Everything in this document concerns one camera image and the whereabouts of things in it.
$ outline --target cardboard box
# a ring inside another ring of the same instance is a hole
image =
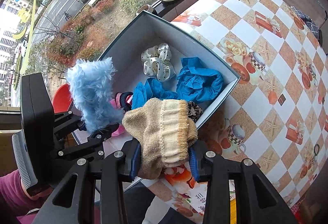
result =
[[[181,58],[199,57],[205,67],[219,71],[224,78],[224,86],[217,98],[200,104],[203,114],[196,122],[197,128],[200,128],[237,85],[240,76],[212,50],[194,37],[151,13],[146,11],[140,13],[99,58],[102,60],[112,57],[114,67],[117,70],[114,75],[113,93],[133,92],[139,82],[145,83],[148,77],[143,73],[141,53],[160,43],[168,43],[170,46],[172,53],[170,62],[177,74],[182,68]],[[177,83],[178,80],[172,79],[163,82],[163,87],[166,90],[175,91]],[[76,134],[82,140],[86,139],[84,138],[86,133],[77,131]]]

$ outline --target metal screw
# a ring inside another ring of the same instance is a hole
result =
[[[207,151],[206,156],[207,157],[215,157],[215,153],[213,151]]]
[[[123,156],[123,152],[122,152],[122,151],[116,151],[116,152],[114,153],[114,156],[115,156],[115,157],[121,157],[121,156]]]
[[[253,165],[253,161],[251,159],[247,158],[247,159],[244,159],[244,164],[246,166],[251,166],[251,165]]]
[[[84,165],[86,163],[86,160],[84,159],[84,158],[80,158],[78,161],[77,161],[77,164],[79,165],[79,166],[82,166],[82,165]]]

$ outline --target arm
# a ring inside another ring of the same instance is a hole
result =
[[[42,206],[41,199],[34,200],[25,194],[18,170],[0,178],[0,195],[15,216],[26,215],[29,210]]]

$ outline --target checkered tablecloth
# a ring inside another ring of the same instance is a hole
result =
[[[328,62],[318,41],[283,0],[199,0],[172,23],[242,73],[202,139],[211,147],[227,125],[241,125],[246,151],[228,158],[251,158],[293,206],[328,155]],[[265,62],[260,77],[247,63],[251,52]]]

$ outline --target white cloth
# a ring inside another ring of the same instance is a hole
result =
[[[144,63],[144,74],[148,77],[157,78],[160,82],[175,77],[175,70],[170,63],[171,51],[166,43],[148,48],[141,54]]]

